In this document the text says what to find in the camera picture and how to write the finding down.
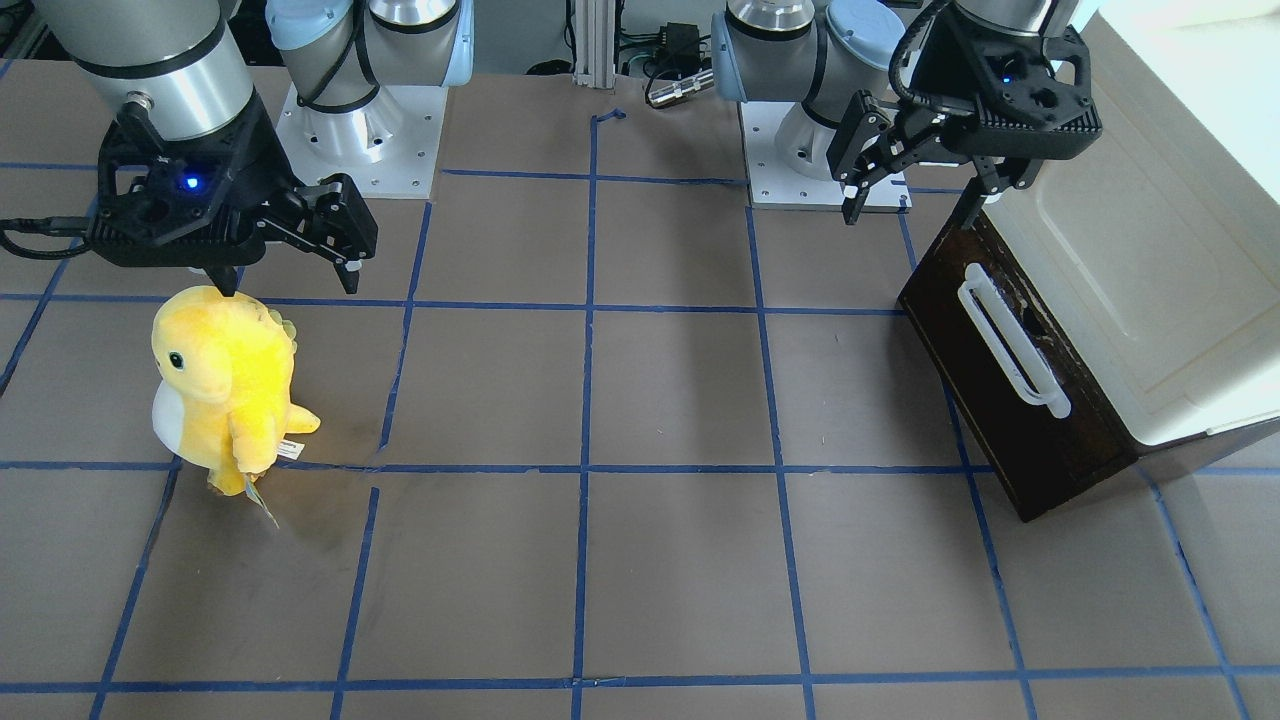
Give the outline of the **silver robot arm near toy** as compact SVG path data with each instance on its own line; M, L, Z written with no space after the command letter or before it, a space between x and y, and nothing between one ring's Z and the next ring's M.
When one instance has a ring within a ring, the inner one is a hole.
M268 1L291 74L274 123L229 26L227 1L38 1L55 37L113 111L88 217L5 219L77 237L65 250L3 240L28 259L96 252L118 266L189 266L224 296L238 269L288 243L347 293L378 250L369 193L421 196L434 173L425 88L474 72L471 1Z

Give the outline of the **black gripper near drawer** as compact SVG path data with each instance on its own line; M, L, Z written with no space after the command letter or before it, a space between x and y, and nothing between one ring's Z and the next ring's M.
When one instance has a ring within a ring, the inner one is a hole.
M905 32L908 46L923 40L905 100L886 104L855 92L828 146L844 222L858 223L882 179L918 163L950 163L955 152L972 156L975 176L950 225L970 229L988 200L1033 184L1044 159L1073 159L1098 140L1103 126L1089 49L1071 24L1075 10L923 8Z

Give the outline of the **silver robot arm near drawer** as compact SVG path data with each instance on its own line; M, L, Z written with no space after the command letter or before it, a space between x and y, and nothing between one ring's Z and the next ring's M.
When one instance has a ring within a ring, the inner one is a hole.
M933 1L909 26L881 1L730 1L714 15L716 87L796 102L832 132L813 152L842 186L844 220L872 187L919 163L973 164L956 211L1030 186L1043 163L1103 132L1074 1Z

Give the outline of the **black gripper near toy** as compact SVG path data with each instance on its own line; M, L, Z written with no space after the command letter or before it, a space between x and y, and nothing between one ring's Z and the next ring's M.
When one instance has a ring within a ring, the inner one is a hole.
M99 151L92 251L118 266L204 268L232 299L242 266L265 254L262 233L326 260L355 295L379 227L353 177L301 186L259 95L182 141L161 138L142 102L123 104Z

